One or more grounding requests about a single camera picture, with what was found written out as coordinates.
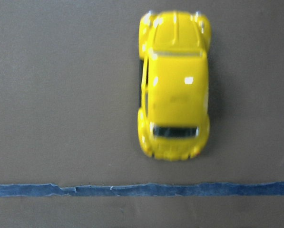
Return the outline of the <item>yellow beetle toy car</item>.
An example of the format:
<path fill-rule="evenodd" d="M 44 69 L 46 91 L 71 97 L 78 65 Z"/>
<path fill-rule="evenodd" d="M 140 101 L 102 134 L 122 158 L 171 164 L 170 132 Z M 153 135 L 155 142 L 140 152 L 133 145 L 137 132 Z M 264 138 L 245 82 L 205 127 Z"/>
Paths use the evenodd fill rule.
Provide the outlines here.
<path fill-rule="evenodd" d="M 148 12 L 139 23 L 142 62 L 137 114 L 140 147 L 146 156 L 180 161 L 205 147 L 211 25 L 199 12 Z"/>

